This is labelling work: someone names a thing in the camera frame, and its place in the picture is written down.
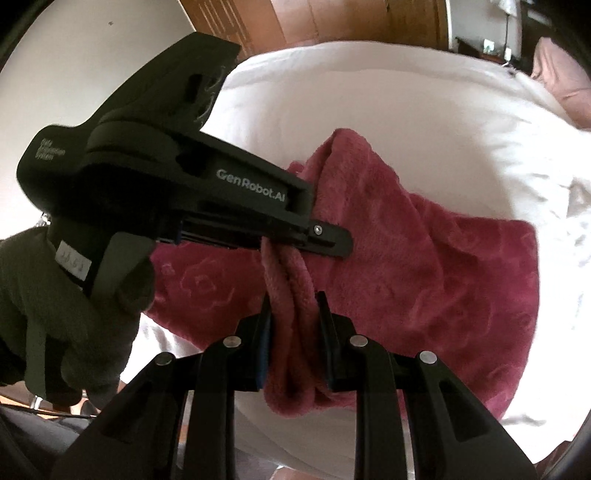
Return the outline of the left hand in dark glove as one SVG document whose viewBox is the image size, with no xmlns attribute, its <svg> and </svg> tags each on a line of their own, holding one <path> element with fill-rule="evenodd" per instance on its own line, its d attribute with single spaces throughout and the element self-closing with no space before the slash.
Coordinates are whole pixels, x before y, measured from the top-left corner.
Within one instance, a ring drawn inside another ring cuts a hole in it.
<svg viewBox="0 0 591 480">
<path fill-rule="evenodd" d="M 30 322 L 66 345 L 60 372 L 102 409 L 115 396 L 140 314 L 154 299 L 155 273 L 146 258 L 107 300 L 90 301 L 55 261 L 45 227 L 1 242 L 1 385 L 25 378 Z"/>
</svg>

